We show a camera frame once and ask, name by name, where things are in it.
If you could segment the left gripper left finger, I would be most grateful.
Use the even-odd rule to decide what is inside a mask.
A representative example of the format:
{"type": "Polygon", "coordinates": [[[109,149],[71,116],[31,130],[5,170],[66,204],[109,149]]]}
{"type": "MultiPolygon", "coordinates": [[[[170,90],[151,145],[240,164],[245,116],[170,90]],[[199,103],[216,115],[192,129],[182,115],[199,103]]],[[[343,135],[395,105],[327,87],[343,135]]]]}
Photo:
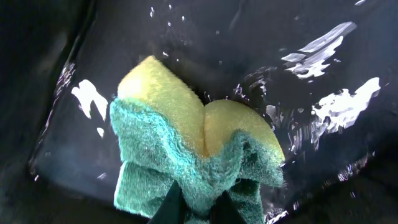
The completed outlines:
{"type": "Polygon", "coordinates": [[[174,181],[155,215],[147,224],[184,224],[186,202],[177,181],[174,181]]]}

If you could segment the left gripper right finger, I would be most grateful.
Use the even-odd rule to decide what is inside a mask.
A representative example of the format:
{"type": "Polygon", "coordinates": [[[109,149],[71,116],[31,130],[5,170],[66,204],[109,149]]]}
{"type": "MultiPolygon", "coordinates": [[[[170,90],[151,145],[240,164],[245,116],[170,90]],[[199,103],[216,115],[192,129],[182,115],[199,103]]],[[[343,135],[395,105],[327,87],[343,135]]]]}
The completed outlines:
{"type": "Polygon", "coordinates": [[[211,224],[246,224],[239,214],[227,191],[224,191],[212,206],[210,212],[211,224]]]}

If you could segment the green yellow sponge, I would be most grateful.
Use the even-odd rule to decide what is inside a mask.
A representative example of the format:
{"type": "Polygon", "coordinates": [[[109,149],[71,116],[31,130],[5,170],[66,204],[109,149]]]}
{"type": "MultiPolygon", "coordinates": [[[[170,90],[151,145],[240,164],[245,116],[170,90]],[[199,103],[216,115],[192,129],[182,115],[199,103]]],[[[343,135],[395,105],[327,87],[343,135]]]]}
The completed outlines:
{"type": "Polygon", "coordinates": [[[119,83],[109,108],[121,170],[114,206],[152,218],[173,184],[186,223],[208,223],[227,193],[246,223],[263,223],[261,185],[280,187],[285,157],[269,124],[232,100],[208,104],[154,56],[119,83]]]}

